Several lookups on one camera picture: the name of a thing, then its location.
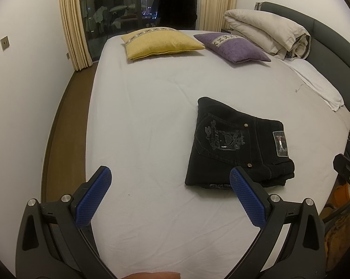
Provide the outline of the yellow cushion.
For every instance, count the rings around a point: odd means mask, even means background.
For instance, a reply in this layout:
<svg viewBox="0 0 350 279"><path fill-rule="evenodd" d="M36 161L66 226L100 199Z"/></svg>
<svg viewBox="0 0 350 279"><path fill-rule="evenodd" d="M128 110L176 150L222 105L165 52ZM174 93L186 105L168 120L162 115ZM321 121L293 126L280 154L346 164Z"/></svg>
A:
<svg viewBox="0 0 350 279"><path fill-rule="evenodd" d="M162 54L203 50L205 46L187 34L169 27L144 28L121 36L128 60Z"/></svg>

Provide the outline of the purple cushion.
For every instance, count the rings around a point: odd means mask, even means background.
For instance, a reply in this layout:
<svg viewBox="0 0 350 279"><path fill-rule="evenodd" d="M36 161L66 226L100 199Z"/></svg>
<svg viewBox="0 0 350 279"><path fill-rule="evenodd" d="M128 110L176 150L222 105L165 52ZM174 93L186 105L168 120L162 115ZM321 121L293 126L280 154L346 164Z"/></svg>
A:
<svg viewBox="0 0 350 279"><path fill-rule="evenodd" d="M194 35L204 46L233 64L248 61L270 62L271 59L247 39L230 33L199 33Z"/></svg>

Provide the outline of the white bed sheet mattress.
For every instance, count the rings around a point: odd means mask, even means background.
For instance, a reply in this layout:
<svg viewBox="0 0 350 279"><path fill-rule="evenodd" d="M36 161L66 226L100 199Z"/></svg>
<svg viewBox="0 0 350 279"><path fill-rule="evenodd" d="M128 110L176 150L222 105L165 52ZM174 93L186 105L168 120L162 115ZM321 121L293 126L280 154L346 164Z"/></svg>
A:
<svg viewBox="0 0 350 279"><path fill-rule="evenodd" d="M88 114L86 173L113 182L92 220L104 263L119 278L177 271L224 278L258 234L231 190L185 185L197 101L283 123L295 177L270 193L321 210L345 150L346 107L333 111L284 62L230 64L209 50L130 62L121 37L102 51Z"/></svg>

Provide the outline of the wall switch plate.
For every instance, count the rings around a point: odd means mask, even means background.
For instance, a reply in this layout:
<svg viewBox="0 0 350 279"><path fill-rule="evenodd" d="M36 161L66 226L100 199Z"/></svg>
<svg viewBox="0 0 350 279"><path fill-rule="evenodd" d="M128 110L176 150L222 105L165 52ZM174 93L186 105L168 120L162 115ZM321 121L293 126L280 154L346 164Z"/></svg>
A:
<svg viewBox="0 0 350 279"><path fill-rule="evenodd" d="M1 43L2 51L6 50L10 46L9 39L7 36L3 37L0 40L0 43Z"/></svg>

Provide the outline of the beige left curtain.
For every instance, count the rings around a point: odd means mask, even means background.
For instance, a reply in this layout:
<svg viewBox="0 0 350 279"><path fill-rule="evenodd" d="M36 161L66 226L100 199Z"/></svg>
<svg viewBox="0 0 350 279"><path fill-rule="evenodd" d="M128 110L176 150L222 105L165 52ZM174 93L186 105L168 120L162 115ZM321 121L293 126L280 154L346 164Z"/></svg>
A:
<svg viewBox="0 0 350 279"><path fill-rule="evenodd" d="M59 5L64 36L73 68L81 71L91 67L92 58L84 32L80 0L59 0Z"/></svg>

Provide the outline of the folded beige duvet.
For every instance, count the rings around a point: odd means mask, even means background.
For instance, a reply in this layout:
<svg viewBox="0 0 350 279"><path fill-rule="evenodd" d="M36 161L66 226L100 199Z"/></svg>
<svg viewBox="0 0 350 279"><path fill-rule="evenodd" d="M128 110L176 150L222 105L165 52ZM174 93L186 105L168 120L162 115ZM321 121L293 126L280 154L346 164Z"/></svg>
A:
<svg viewBox="0 0 350 279"><path fill-rule="evenodd" d="M290 19L266 11L243 9L228 10L224 18L233 33L278 59L305 59L310 54L310 33Z"/></svg>

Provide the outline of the black denim pants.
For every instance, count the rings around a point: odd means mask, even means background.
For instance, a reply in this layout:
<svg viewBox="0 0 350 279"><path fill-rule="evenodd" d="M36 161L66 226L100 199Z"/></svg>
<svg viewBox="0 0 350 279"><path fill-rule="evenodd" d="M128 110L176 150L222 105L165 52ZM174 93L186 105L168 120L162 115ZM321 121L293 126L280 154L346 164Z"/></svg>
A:
<svg viewBox="0 0 350 279"><path fill-rule="evenodd" d="M292 179L295 165L288 154L283 123L199 98L185 184L229 189L229 175L236 166L264 188L283 186Z"/></svg>

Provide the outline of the beige right curtain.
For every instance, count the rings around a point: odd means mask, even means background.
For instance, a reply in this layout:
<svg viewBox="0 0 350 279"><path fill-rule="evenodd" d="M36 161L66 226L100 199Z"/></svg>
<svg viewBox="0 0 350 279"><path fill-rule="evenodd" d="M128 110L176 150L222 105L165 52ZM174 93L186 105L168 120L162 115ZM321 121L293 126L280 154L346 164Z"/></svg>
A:
<svg viewBox="0 0 350 279"><path fill-rule="evenodd" d="M236 8L237 0L198 0L196 28L204 31L220 32L227 28L224 14Z"/></svg>

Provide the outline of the beige curtain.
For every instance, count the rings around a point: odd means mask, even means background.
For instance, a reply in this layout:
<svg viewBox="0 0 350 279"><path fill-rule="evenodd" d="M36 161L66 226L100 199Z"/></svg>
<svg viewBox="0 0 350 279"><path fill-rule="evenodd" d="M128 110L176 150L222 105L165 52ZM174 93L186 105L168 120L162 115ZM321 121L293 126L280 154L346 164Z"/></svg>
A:
<svg viewBox="0 0 350 279"><path fill-rule="evenodd" d="M224 14L236 8L237 0L198 0L196 28L204 31L220 32L227 28Z"/></svg>
<svg viewBox="0 0 350 279"><path fill-rule="evenodd" d="M92 58L84 32L80 0L59 0L59 5L64 36L73 68L81 71L91 67Z"/></svg>

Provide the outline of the black chair by window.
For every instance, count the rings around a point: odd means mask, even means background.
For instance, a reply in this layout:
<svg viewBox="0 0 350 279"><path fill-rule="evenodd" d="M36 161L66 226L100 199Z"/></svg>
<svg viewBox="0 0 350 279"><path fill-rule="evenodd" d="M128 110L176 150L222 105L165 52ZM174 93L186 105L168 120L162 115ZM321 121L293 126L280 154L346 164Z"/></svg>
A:
<svg viewBox="0 0 350 279"><path fill-rule="evenodd" d="M195 0L154 0L151 13L157 27L195 29L197 20Z"/></svg>

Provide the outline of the dark glass window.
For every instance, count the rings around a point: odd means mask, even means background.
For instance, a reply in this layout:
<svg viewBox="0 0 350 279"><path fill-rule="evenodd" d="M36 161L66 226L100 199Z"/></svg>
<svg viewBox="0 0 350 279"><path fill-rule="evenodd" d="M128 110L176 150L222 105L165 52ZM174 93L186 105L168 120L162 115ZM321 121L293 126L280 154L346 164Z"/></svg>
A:
<svg viewBox="0 0 350 279"><path fill-rule="evenodd" d="M153 2L154 0L80 0L92 60L100 59L102 49L111 37L156 27L151 13Z"/></svg>

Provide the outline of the grey upholstered headboard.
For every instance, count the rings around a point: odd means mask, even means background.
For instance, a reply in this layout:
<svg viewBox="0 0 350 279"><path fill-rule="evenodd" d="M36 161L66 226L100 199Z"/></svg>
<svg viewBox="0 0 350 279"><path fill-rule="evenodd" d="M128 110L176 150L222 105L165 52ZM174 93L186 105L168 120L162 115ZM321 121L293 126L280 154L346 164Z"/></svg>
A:
<svg viewBox="0 0 350 279"><path fill-rule="evenodd" d="M270 2L257 2L255 9L288 18L310 33L310 62L342 95L350 111L350 43L336 31L296 10Z"/></svg>

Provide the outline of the white pillow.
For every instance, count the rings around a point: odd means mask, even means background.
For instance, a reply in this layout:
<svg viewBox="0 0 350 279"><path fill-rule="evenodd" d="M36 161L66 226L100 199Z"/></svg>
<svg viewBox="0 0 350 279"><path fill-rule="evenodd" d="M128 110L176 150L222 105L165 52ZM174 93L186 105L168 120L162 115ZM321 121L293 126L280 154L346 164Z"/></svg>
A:
<svg viewBox="0 0 350 279"><path fill-rule="evenodd" d="M313 90L334 112L344 106L340 92L311 63L304 59L285 59L283 61Z"/></svg>

